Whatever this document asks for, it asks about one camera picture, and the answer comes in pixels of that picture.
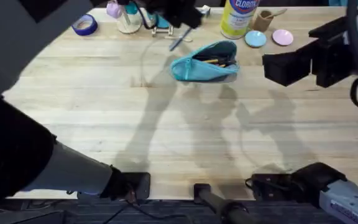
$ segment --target wooden table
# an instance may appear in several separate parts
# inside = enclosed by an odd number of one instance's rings
[[[311,75],[285,88],[264,78],[261,59],[307,44],[310,29],[344,15],[344,8],[289,8],[267,31],[268,37],[278,28],[293,32],[288,47],[269,39],[251,49],[237,40],[241,70],[226,84],[177,82],[169,69],[172,60],[224,39],[222,9],[213,9],[191,33],[194,41],[174,52],[171,40],[151,38],[150,31],[121,34],[103,9],[90,14],[99,22],[94,35],[68,29],[6,93],[61,142],[122,171],[150,172],[150,198],[189,199],[200,182],[226,198],[252,198],[244,186],[252,173],[293,172],[316,161],[358,184],[358,108],[349,99],[354,77],[323,89]],[[16,197],[74,195],[35,190]]]

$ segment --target tape roll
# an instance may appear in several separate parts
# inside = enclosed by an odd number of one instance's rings
[[[80,29],[79,26],[83,22],[91,22],[91,25],[83,29]],[[71,27],[73,28],[74,32],[78,35],[90,35],[93,34],[96,31],[96,29],[98,29],[98,23],[96,22],[93,16],[89,14],[85,14],[80,19],[78,19],[73,25],[71,25]]]

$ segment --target zipper pouch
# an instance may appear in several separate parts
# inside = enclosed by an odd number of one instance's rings
[[[236,53],[234,42],[219,41],[174,60],[171,71],[179,81],[207,82],[225,78],[239,70]]]

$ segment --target blue plate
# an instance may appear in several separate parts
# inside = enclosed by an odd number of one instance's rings
[[[261,47],[266,44],[266,36],[264,33],[253,30],[247,33],[246,43],[251,47]]]

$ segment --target yellow bottle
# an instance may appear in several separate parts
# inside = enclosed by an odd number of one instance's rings
[[[247,32],[248,23],[260,0],[226,0],[221,21],[221,33],[228,39],[240,39]]]

